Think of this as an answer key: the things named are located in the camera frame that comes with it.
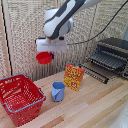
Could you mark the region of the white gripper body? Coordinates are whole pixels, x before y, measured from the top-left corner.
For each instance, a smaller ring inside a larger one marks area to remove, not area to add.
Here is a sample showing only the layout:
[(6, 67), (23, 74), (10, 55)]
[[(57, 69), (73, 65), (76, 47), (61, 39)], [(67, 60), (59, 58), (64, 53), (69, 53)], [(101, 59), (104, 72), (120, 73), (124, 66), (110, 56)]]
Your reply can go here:
[(48, 41), (47, 38), (37, 39), (36, 45), (38, 52), (61, 51), (67, 49), (67, 42), (65, 41), (64, 38), (62, 39), (57, 38), (51, 41)]

